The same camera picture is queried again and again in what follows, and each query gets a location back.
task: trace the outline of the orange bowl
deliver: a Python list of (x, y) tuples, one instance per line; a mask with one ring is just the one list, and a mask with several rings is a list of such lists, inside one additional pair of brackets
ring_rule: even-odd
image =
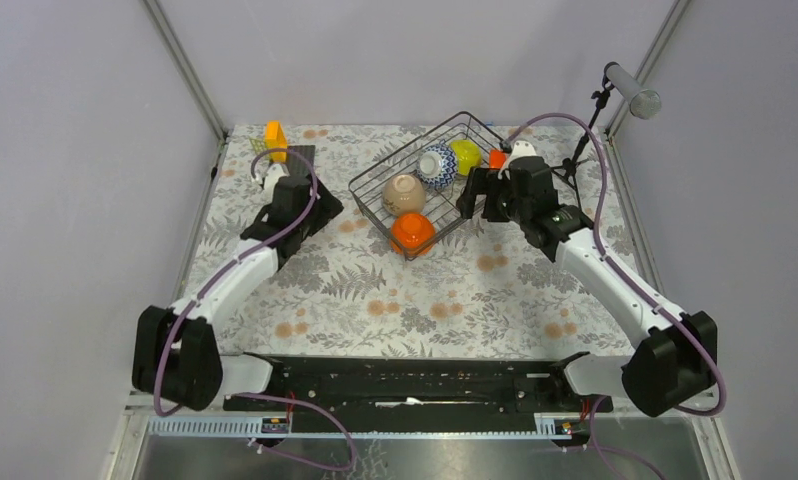
[[(393, 234), (393, 238), (395, 238), (397, 242), (402, 244), (402, 247), (405, 247), (406, 250), (410, 250), (408, 254), (412, 256), (428, 253), (428, 251), (434, 247), (434, 243), (432, 243), (422, 251), (414, 251), (415, 248), (434, 238), (434, 225), (432, 225), (424, 215), (419, 213), (400, 215), (396, 221), (393, 222), (390, 233)], [(390, 246), (393, 247), (396, 253), (400, 255), (405, 254), (405, 252), (402, 251), (402, 247), (393, 241), (390, 242)]]

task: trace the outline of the orange object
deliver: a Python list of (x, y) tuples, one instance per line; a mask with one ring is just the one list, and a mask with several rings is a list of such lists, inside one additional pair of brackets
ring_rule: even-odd
[[(408, 255), (413, 257), (426, 254), (432, 249), (432, 247), (434, 247), (434, 243), (432, 242), (431, 245), (425, 247), (422, 251), (414, 250), (415, 248), (434, 238), (434, 225), (432, 225), (424, 215), (419, 213), (406, 213), (404, 215), (400, 215), (399, 218), (393, 222), (393, 227), (390, 229), (390, 233), (393, 234), (393, 238), (401, 243), (406, 250), (410, 250)], [(393, 241), (390, 242), (390, 246), (393, 247), (393, 250), (400, 255), (405, 253), (402, 251), (402, 248)]]
[(505, 165), (505, 154), (499, 150), (491, 150), (490, 151), (490, 160), (487, 162), (490, 165), (490, 168), (502, 168), (502, 165)]
[[(287, 148), (287, 139), (284, 137), (284, 130), (277, 121), (267, 123), (264, 131), (264, 146), (270, 148)], [(275, 152), (269, 154), (273, 162), (284, 163), (287, 161), (287, 152)]]

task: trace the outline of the dish rack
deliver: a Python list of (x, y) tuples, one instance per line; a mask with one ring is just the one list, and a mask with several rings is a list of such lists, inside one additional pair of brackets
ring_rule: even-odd
[[(482, 151), (482, 166), (488, 166), (490, 151), (499, 148), (502, 137), (493, 132), (487, 125), (469, 112), (458, 112), (440, 125), (401, 146), (395, 152), (379, 160), (370, 168), (361, 172), (349, 182), (349, 191), (358, 204), (361, 213), (384, 235), (388, 242), (402, 250), (406, 260), (413, 260), (430, 245), (439, 242), (458, 228), (466, 219), (456, 207), (458, 197), (464, 190), (467, 177), (458, 176), (452, 184), (443, 189), (426, 187), (426, 205), (422, 214), (434, 225), (435, 235), (422, 245), (406, 248), (390, 232), (396, 219), (382, 205), (382, 190), (387, 181), (400, 173), (413, 174), (417, 159), (429, 145), (446, 143), (455, 140), (470, 140)], [(484, 206), (484, 197), (480, 196), (475, 205), (475, 213)]]

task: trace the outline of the floral tablecloth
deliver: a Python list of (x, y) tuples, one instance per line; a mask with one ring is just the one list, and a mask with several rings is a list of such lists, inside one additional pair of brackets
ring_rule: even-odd
[[(287, 126), (289, 143), (316, 145), (320, 179), (346, 207), (306, 240), (270, 281), (214, 329), (222, 353), (559, 359), (631, 347), (611, 316), (572, 276), (530, 247), (514, 224), (468, 221), (427, 255), (406, 262), (356, 208), (349, 180), (423, 133), (415, 126)], [(494, 127), (500, 135), (508, 127)], [(551, 164), (572, 153), (578, 127), (534, 127), (523, 138)], [(249, 176), (250, 137), (232, 132), (188, 280), (201, 285), (268, 203)], [(594, 158), (589, 147), (583, 158)], [(599, 196), (596, 161), (580, 167), (585, 212)], [(575, 203), (558, 183), (561, 200)], [(612, 185), (602, 231), (634, 267), (633, 246)]]

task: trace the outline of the white wall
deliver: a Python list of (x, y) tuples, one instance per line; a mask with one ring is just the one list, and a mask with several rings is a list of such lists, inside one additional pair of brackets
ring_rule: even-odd
[(744, 479), (798, 478), (798, 0), (693, 2), (623, 163), (668, 293), (712, 314)]
[(98, 475), (214, 149), (139, 1), (0, 1), (0, 478)]
[(602, 67), (635, 71), (673, 0), (161, 3), (229, 125), (516, 124), (589, 116)]

